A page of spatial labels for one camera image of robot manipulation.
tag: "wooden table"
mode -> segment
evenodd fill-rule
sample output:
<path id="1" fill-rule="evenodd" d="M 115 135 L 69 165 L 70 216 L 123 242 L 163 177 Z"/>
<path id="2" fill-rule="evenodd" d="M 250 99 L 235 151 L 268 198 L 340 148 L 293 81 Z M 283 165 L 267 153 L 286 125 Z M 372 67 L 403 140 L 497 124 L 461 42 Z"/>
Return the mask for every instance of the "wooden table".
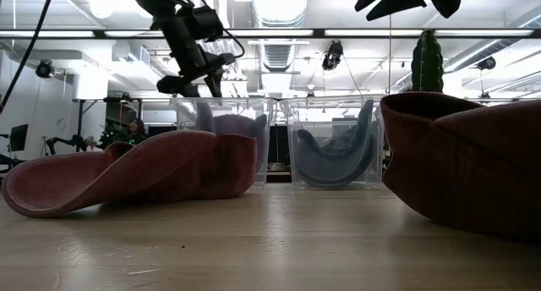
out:
<path id="1" fill-rule="evenodd" d="M 0 218 L 6 291 L 541 290 L 540 247 L 435 225 L 386 189 L 273 184 L 55 220 L 0 202 Z"/>

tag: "blue felt object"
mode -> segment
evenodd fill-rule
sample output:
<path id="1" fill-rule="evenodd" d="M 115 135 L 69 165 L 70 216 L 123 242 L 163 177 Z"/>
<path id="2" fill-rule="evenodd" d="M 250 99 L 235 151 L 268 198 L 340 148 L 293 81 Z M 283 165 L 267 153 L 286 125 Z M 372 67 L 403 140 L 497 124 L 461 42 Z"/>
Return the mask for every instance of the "blue felt object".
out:
<path id="1" fill-rule="evenodd" d="M 376 137 L 371 134 L 373 108 L 374 100 L 367 100 L 358 115 L 357 125 L 323 147 L 307 130 L 297 131 L 294 161 L 299 177 L 316 187 L 340 187 L 362 175 L 378 146 Z M 349 140 L 349 146 L 343 148 L 337 144 L 340 140 Z"/>

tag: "maroon fabric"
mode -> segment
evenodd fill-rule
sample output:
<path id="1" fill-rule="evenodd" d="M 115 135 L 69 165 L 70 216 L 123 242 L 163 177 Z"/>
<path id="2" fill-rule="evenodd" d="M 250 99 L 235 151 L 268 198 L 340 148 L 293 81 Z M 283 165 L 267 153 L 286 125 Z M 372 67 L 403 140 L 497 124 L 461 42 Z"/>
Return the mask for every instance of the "maroon fabric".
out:
<path id="1" fill-rule="evenodd" d="M 541 102 L 483 107 L 438 93 L 381 100 L 384 183 L 436 222 L 541 241 Z"/>
<path id="2" fill-rule="evenodd" d="M 132 147 L 25 162 L 3 180 L 8 205 L 27 217 L 55 217 L 112 200 L 176 202 L 241 195 L 254 182 L 252 138 L 174 131 Z"/>

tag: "security camera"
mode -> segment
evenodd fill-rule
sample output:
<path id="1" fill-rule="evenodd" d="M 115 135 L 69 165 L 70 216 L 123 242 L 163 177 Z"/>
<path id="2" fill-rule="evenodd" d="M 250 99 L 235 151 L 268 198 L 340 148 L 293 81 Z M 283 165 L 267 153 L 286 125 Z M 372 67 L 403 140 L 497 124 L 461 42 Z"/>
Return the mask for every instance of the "security camera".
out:
<path id="1" fill-rule="evenodd" d="M 491 70 L 496 67 L 496 60 L 493 57 L 488 57 L 477 64 L 477 68 L 481 70 Z"/>
<path id="2" fill-rule="evenodd" d="M 344 55 L 344 48 L 340 41 L 332 41 L 331 46 L 325 53 L 325 58 L 323 59 L 323 70 L 330 71 L 338 67 L 340 63 L 340 57 Z"/>
<path id="3" fill-rule="evenodd" d="M 49 59 L 42 59 L 40 64 L 37 65 L 36 75 L 42 79 L 50 79 L 54 76 L 54 68 L 52 61 Z"/>

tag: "clear plastic bin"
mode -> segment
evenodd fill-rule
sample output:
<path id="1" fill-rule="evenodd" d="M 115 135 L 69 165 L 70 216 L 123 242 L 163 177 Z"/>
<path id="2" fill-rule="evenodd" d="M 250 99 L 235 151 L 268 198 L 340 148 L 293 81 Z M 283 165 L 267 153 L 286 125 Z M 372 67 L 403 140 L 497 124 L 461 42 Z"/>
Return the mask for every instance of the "clear plastic bin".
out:
<path id="1" fill-rule="evenodd" d="M 296 189 L 379 186 L 383 165 L 380 97 L 307 97 L 281 101 L 287 115 Z"/>
<path id="2" fill-rule="evenodd" d="M 258 172 L 254 186 L 265 185 L 269 155 L 270 126 L 276 104 L 266 98 L 177 98 L 178 129 L 210 131 L 217 135 L 254 137 L 258 149 Z"/>

